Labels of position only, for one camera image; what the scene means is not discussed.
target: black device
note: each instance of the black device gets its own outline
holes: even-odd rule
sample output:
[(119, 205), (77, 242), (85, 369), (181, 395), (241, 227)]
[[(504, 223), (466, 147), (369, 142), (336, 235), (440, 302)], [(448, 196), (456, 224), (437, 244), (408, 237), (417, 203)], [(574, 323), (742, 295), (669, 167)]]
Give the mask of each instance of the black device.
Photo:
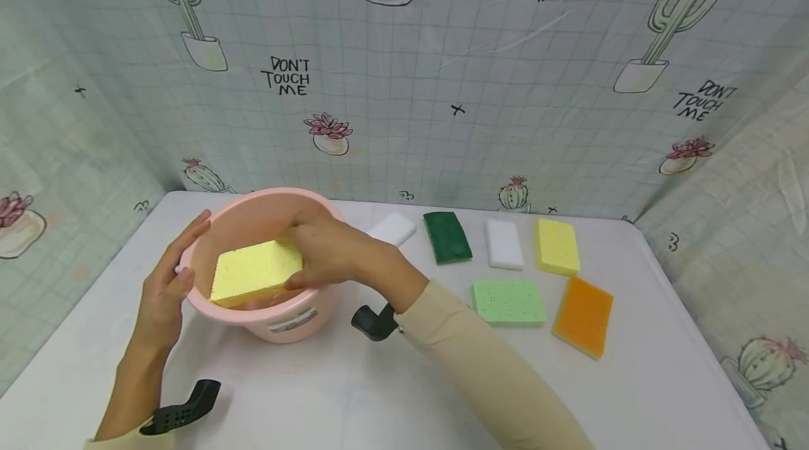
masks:
[(351, 317), (351, 326), (359, 329), (369, 340), (383, 340), (394, 332), (399, 324), (393, 320), (393, 306), (385, 305), (377, 315), (368, 305), (363, 305)]
[(154, 436), (197, 422), (212, 410), (219, 396), (219, 387), (222, 384), (216, 380), (198, 380), (185, 404), (155, 409), (151, 424), (140, 428), (140, 433)]

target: person's right hand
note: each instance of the person's right hand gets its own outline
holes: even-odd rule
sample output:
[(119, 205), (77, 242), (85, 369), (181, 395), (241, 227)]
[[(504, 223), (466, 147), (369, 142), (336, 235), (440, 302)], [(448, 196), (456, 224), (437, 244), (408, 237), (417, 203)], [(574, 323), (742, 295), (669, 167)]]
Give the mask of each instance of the person's right hand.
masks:
[(370, 285), (374, 266), (385, 258), (400, 257), (390, 244), (312, 209), (299, 212), (279, 239), (291, 242), (304, 262), (303, 269), (284, 284), (286, 290), (313, 289), (346, 280)]

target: backdrop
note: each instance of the backdrop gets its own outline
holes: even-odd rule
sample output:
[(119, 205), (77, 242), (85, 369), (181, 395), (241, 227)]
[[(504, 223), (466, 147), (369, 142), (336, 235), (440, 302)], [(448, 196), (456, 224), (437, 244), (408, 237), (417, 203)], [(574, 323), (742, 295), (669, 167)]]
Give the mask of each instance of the backdrop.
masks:
[(0, 8), (3, 391), (167, 190), (295, 185), (635, 223), (809, 444), (809, 0)]

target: beige sleeve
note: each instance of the beige sleeve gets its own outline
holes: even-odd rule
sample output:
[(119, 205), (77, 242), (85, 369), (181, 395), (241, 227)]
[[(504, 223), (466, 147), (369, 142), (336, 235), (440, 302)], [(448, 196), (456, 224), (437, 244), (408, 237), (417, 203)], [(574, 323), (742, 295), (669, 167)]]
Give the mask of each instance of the beige sleeve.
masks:
[(140, 434), (140, 428), (136, 428), (116, 439), (105, 441), (88, 439), (84, 443), (84, 450), (174, 450), (174, 431), (145, 436)]
[(502, 449), (595, 449), (531, 365), (438, 282), (431, 281), (395, 321), (414, 347), (447, 372)]

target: white eraser sponge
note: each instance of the white eraser sponge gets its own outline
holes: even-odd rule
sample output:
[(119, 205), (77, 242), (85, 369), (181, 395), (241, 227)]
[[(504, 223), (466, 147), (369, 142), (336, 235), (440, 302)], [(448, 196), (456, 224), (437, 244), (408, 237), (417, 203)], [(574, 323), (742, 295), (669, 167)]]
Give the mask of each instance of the white eraser sponge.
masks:
[(393, 246), (401, 246), (407, 238), (413, 236), (414, 232), (416, 232), (415, 223), (398, 213), (392, 213), (373, 226), (368, 231), (368, 236), (390, 243)]
[(486, 244), (489, 265), (501, 269), (522, 270), (522, 249), (517, 226), (503, 220), (486, 220)]

